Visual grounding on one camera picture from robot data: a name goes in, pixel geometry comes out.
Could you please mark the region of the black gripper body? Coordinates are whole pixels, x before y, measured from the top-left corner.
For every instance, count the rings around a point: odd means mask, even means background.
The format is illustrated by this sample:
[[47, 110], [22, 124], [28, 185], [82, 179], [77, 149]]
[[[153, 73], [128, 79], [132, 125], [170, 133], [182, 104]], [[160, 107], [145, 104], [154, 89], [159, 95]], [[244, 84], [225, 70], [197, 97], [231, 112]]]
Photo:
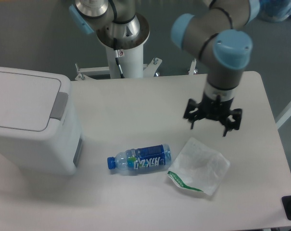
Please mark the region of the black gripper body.
[[233, 103], [233, 99], [227, 101], [221, 101], [221, 97], [211, 99], [205, 93], [203, 93], [202, 101], [200, 102], [199, 111], [201, 115], [207, 119], [220, 120], [230, 116], [230, 107]]

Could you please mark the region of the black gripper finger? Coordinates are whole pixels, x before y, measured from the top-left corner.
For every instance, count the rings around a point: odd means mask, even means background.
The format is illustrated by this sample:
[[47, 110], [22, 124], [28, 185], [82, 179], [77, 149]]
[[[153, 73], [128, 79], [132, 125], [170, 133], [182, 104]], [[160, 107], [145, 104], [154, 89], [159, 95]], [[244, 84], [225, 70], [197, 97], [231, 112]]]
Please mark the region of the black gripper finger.
[[223, 137], [225, 137], [229, 131], [239, 130], [241, 119], [242, 119], [242, 109], [237, 108], [229, 111], [227, 116], [221, 119], [221, 124], [225, 127]]
[[197, 103], [195, 100], [189, 99], [183, 118], [191, 123], [190, 129], [193, 129], [195, 121], [204, 119], [202, 103]]

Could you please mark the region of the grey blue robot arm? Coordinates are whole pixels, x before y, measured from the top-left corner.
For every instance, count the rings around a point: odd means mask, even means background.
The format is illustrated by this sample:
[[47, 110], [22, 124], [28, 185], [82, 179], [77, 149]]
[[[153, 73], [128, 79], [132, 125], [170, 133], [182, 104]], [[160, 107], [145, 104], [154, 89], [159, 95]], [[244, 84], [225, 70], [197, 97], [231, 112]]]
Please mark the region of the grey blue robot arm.
[[[198, 18], [186, 13], [171, 28], [171, 40], [208, 67], [201, 102], [188, 100], [183, 117], [220, 122], [225, 132], [240, 128], [242, 110], [231, 109], [235, 90], [250, 61], [253, 43], [240, 30], [259, 13], [257, 0], [213, 0]], [[150, 28], [133, 0], [75, 0], [71, 17], [86, 34], [105, 46], [111, 78], [144, 77], [143, 44]]]

